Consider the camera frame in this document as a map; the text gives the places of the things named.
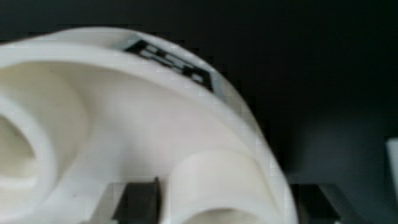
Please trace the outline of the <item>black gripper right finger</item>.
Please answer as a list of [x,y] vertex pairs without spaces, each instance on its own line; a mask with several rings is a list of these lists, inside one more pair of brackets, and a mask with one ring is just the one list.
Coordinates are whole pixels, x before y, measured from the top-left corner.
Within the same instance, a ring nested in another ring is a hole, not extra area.
[[299,224],[363,224],[349,199],[333,184],[296,184]]

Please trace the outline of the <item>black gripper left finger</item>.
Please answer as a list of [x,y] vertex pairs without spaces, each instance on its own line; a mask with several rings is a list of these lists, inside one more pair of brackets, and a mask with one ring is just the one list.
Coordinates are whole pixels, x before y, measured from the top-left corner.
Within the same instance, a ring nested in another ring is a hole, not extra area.
[[161,180],[113,183],[107,187],[91,224],[159,224]]

